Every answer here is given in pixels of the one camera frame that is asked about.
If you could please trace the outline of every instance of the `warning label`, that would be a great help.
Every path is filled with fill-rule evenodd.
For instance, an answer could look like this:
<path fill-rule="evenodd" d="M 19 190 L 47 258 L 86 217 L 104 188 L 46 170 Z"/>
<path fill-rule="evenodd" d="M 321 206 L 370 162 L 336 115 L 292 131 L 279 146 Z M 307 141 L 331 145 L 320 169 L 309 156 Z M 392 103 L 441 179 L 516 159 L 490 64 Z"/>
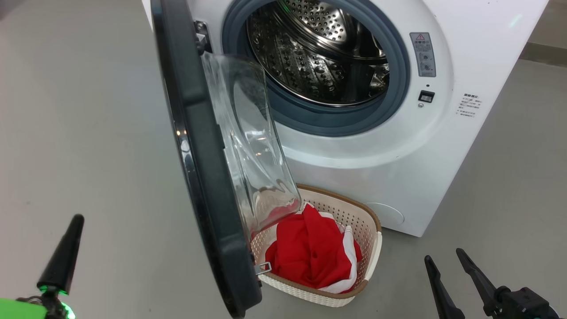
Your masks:
<path fill-rule="evenodd" d="M 428 32 L 411 32 L 413 50 L 416 53 L 417 71 L 420 77 L 435 77 L 435 55 Z"/>
<path fill-rule="evenodd" d="M 457 116 L 474 118 L 479 113 L 482 100 L 478 95 L 465 93 L 455 111 Z"/>

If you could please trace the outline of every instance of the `plastic basket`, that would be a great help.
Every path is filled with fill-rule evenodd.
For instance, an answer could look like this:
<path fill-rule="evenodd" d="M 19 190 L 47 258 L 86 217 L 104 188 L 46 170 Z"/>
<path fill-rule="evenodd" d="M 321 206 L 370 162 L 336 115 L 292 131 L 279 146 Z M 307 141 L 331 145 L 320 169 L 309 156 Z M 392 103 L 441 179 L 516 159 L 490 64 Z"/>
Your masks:
<path fill-rule="evenodd" d="M 329 293 L 291 282 L 271 273 L 262 274 L 259 278 L 262 282 L 297 298 L 328 307 L 342 307 L 364 290 L 376 268 L 382 248 L 380 221 L 370 208 L 352 199 L 302 184 L 298 184 L 298 188 L 303 201 L 311 203 L 320 212 L 333 214 L 336 221 L 352 227 L 354 239 L 360 245 L 362 252 L 357 280 L 350 292 Z M 276 228 L 270 227 L 253 239 L 252 251 L 258 264 L 265 261 L 266 250 L 275 237 Z"/>

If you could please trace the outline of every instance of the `red clothing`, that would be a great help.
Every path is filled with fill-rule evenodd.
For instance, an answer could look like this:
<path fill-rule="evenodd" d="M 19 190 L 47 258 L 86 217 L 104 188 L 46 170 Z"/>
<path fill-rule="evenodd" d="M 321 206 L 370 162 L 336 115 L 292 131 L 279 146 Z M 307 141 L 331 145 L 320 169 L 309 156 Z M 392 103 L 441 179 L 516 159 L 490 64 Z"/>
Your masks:
<path fill-rule="evenodd" d="M 345 254 L 343 236 L 334 219 L 311 205 L 286 217 L 276 229 L 277 240 L 266 251 L 272 273 L 315 289 L 348 279 L 352 262 Z M 356 261 L 362 259 L 354 241 Z"/>

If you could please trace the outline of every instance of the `white washing machine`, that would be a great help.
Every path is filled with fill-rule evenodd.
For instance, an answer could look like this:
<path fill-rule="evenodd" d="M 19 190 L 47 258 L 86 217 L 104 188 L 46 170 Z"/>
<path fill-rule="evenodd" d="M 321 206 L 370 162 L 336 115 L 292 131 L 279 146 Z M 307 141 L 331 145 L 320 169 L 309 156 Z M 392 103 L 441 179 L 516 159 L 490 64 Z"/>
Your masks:
<path fill-rule="evenodd" d="M 383 226 L 414 236 L 546 4 L 188 0 L 208 48 L 265 68 L 295 181 L 366 203 Z"/>

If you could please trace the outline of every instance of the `washing machine door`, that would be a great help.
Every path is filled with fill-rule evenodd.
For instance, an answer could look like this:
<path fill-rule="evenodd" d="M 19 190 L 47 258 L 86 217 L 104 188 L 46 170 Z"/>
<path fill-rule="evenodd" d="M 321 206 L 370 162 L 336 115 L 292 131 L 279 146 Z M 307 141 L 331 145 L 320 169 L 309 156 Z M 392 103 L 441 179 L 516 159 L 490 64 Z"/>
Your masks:
<path fill-rule="evenodd" d="M 151 15 L 183 174 L 227 309 L 261 301 L 251 239 L 299 209 L 270 114 L 262 67 L 204 52 L 185 0 L 152 0 Z"/>

